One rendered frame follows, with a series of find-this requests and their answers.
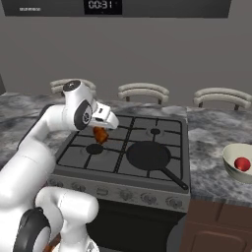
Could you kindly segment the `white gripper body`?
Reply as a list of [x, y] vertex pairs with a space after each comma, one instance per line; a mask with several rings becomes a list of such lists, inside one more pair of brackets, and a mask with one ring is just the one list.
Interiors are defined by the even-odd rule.
[[116, 129], [119, 125], [119, 120], [112, 111], [109, 111], [108, 113], [102, 115], [94, 115], [92, 118], [92, 123], [95, 127]]

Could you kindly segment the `brown chicken drumstick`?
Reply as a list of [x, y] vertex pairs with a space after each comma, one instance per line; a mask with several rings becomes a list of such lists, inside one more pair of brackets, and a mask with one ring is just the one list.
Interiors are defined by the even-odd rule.
[[102, 127], [93, 127], [94, 138], [99, 144], [103, 144], [108, 139], [106, 130]]

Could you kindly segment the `beige stool backrest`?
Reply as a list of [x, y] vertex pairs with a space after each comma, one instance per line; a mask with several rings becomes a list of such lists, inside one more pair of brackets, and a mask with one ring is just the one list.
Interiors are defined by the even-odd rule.
[[131, 96], [145, 95], [155, 97], [159, 104], [168, 102], [169, 90], [150, 83], [131, 83], [125, 84], [118, 88], [118, 97], [130, 100]]
[[227, 88], [205, 88], [194, 93], [194, 103], [202, 107], [206, 101], [223, 101], [234, 104], [234, 109], [248, 109], [252, 105], [252, 95]]
[[[70, 82], [70, 79], [61, 79], [61, 80], [52, 81], [50, 83], [51, 91], [54, 94], [63, 94], [63, 86], [68, 82]], [[90, 89], [93, 96], [96, 96], [96, 86], [94, 83], [88, 80], [84, 80], [84, 79], [81, 79], [81, 82], [83, 82]]]

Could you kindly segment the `black frying pan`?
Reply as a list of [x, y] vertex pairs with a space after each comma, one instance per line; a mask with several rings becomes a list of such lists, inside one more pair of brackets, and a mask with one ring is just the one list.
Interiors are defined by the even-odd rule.
[[188, 189], [188, 185], [167, 168], [171, 153], [164, 145], [153, 141], [134, 143], [128, 148], [126, 157], [136, 168], [145, 171], [161, 171], [183, 190]]

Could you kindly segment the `grey gas stove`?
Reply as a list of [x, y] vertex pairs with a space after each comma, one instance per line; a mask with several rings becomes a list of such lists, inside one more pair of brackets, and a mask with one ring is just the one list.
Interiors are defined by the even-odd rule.
[[[87, 230], [97, 245], [120, 252], [166, 252], [172, 229], [186, 215], [190, 203], [190, 167], [187, 123], [178, 117], [119, 114], [119, 126], [108, 132], [107, 141], [96, 142], [92, 128], [71, 134], [56, 154], [56, 167], [50, 179], [73, 189], [72, 183], [86, 187], [85, 193], [97, 197], [97, 217]], [[183, 190], [161, 171], [145, 171], [126, 157], [134, 143], [153, 141], [167, 147], [171, 160], [167, 168], [188, 185]], [[98, 196], [97, 187], [107, 188]], [[122, 190], [133, 198], [124, 201]], [[157, 201], [149, 205], [141, 195], [151, 194]], [[169, 197], [182, 201], [173, 209]]]

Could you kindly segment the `black microwave with clock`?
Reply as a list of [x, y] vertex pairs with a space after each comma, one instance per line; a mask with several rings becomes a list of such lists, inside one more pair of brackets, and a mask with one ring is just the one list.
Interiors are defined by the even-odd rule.
[[8, 17], [227, 18], [232, 0], [1, 0]]

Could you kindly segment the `pale green bowl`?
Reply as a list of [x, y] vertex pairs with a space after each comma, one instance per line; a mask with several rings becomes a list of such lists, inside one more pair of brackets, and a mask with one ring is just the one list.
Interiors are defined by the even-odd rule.
[[[242, 158], [249, 162], [245, 170], [236, 167], [236, 160]], [[222, 159], [227, 173], [239, 182], [252, 184], [252, 145], [248, 144], [230, 144], [222, 151]]]

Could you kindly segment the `red round fruit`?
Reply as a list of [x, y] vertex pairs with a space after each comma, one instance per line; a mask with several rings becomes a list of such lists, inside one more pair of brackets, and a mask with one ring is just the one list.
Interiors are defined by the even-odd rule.
[[238, 157], [234, 161], [234, 167], [242, 172], [245, 172], [250, 169], [251, 162], [246, 157]]

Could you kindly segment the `brown cupboard door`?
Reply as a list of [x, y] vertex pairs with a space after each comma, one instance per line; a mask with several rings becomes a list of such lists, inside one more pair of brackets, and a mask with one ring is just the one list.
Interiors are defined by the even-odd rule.
[[192, 200], [179, 252], [252, 252], [252, 208]]

